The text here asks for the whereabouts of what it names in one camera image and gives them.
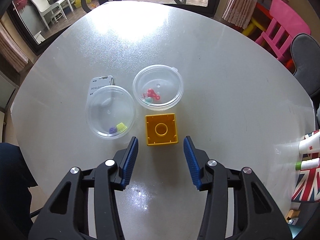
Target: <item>table surface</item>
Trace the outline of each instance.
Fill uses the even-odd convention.
[[[94,135],[84,113],[90,80],[113,75],[132,94],[135,75],[153,64],[175,67],[183,77],[181,101],[163,112],[176,114],[179,143],[148,147],[144,116],[159,112],[138,102],[126,136]],[[207,17],[134,1],[99,6],[61,34],[31,69],[11,111],[23,156],[47,195],[70,168],[96,167],[132,136],[139,139],[131,183],[116,192],[128,240],[196,239],[206,192],[192,184],[186,135],[225,167],[251,167],[286,214],[298,141],[315,129],[309,96],[262,47]]]

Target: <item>yellow toy piece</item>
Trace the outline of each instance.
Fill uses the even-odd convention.
[[[175,114],[146,115],[146,137],[148,146],[178,143]]]
[[[121,122],[120,124],[117,124],[117,131],[118,132],[123,132],[126,129],[127,129],[127,127],[124,125],[123,122]]]

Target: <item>plastic lid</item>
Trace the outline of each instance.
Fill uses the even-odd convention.
[[[132,128],[136,109],[132,96],[125,89],[105,86],[93,93],[87,102],[85,115],[96,135],[116,139]]]
[[[151,110],[166,110],[176,105],[183,95],[183,81],[178,70],[165,65],[142,69],[134,78],[133,94]]]

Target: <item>person's leg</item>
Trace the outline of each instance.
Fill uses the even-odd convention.
[[[20,148],[0,143],[0,205],[19,230],[28,237],[33,225],[30,218],[31,193],[37,186]]]

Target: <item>yellow chair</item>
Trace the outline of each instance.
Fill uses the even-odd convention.
[[[242,34],[248,37],[250,34],[252,34],[256,30],[256,28],[259,28],[263,32],[267,30],[260,23],[258,23],[255,18],[251,17],[251,22],[249,23],[248,27],[242,31]]]

